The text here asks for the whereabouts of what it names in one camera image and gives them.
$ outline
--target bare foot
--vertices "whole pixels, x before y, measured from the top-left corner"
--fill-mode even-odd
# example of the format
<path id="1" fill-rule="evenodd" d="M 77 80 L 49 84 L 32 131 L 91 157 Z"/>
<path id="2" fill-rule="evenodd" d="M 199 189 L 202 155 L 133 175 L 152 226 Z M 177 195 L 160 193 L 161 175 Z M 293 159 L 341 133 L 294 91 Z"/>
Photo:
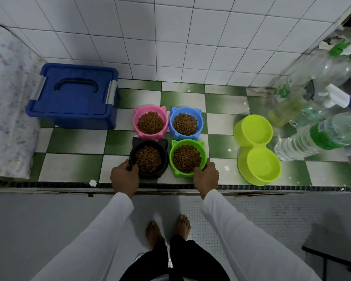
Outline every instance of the bare foot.
<path id="1" fill-rule="evenodd" d="M 145 237 L 147 238 L 147 242 L 151 250 L 153 250 L 154 245 L 158 241 L 164 240 L 164 238 L 161 235 L 159 226 L 155 221 L 151 221 L 148 223 L 148 226 L 145 229 Z"/>
<path id="2" fill-rule="evenodd" d="M 186 217 L 186 215 L 182 215 L 182 214 L 179 215 L 174 229 L 174 235 L 180 235 L 185 239 L 185 241 L 187 241 L 187 238 L 190 233 L 190 229 L 191 229 L 190 221 Z"/>

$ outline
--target blue cat bowl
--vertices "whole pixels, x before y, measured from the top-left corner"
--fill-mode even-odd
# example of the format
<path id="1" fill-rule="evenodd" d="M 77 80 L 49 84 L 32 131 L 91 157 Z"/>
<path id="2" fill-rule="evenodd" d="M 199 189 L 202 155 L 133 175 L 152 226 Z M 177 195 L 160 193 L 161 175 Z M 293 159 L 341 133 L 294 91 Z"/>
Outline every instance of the blue cat bowl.
<path id="1" fill-rule="evenodd" d="M 186 135 L 182 135 L 182 134 L 178 133 L 177 131 L 175 131 L 175 129 L 173 127 L 173 121 L 174 121 L 174 118 L 180 113 L 189 114 L 189 115 L 195 117 L 196 120 L 198 121 L 198 130 L 194 135 L 186 136 Z M 170 111 L 169 131 L 173 136 L 173 140 L 175 140 L 175 141 L 181 141 L 184 139 L 191 139 L 191 140 L 197 141 L 199 138 L 199 135 L 201 134 L 201 131 L 203 130 L 203 125 L 204 125 L 204 121 L 203 121 L 203 118 L 201 116 L 201 109 L 193 109 L 193 108 L 189 108 L 189 107 L 185 106 L 182 108 L 172 108 L 172 110 Z"/>

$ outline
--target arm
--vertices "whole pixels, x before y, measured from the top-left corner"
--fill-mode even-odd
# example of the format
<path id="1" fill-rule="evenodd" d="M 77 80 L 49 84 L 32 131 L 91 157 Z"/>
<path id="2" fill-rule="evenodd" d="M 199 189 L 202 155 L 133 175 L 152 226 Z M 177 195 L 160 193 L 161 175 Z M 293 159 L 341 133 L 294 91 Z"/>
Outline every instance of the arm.
<path id="1" fill-rule="evenodd" d="M 214 163 L 194 172 L 195 187 L 204 200 L 201 211 L 219 236 L 239 281 L 321 281 L 313 269 L 248 221 L 216 190 L 219 173 Z"/>
<path id="2" fill-rule="evenodd" d="M 131 197 L 139 186 L 138 166 L 126 160 L 112 169 L 116 194 L 98 217 L 56 255 L 31 281 L 102 281 L 107 278 L 123 224 L 134 209 Z"/>

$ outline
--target white tiled wall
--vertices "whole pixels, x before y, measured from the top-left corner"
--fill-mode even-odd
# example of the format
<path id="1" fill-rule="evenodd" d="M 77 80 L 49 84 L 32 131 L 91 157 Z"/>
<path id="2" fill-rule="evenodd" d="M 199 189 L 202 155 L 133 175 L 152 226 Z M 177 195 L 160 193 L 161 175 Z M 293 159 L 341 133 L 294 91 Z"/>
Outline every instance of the white tiled wall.
<path id="1" fill-rule="evenodd" d="M 0 24 L 48 62 L 120 78 L 277 86 L 351 0 L 0 0 Z"/>

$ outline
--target dry cat food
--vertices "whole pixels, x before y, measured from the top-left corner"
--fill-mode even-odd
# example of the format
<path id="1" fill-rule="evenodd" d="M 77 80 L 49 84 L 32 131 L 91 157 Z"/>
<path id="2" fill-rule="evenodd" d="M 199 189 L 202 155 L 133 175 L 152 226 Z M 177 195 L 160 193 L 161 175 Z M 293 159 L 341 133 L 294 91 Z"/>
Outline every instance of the dry cat food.
<path id="1" fill-rule="evenodd" d="M 139 171 L 142 173 L 152 173 L 161 164 L 160 153 L 154 147 L 145 146 L 137 151 L 135 157 Z"/>
<path id="2" fill-rule="evenodd" d="M 156 134 L 164 128 L 163 119 L 157 112 L 149 111 L 143 114 L 138 121 L 138 129 L 145 134 Z"/>
<path id="3" fill-rule="evenodd" d="M 183 173 L 192 173 L 195 167 L 200 167 L 200 152 L 191 145 L 183 145 L 174 150 L 173 164 Z"/>
<path id="4" fill-rule="evenodd" d="M 192 115 L 178 114 L 173 120 L 174 130 L 186 136 L 194 135 L 198 130 L 198 121 Z"/>

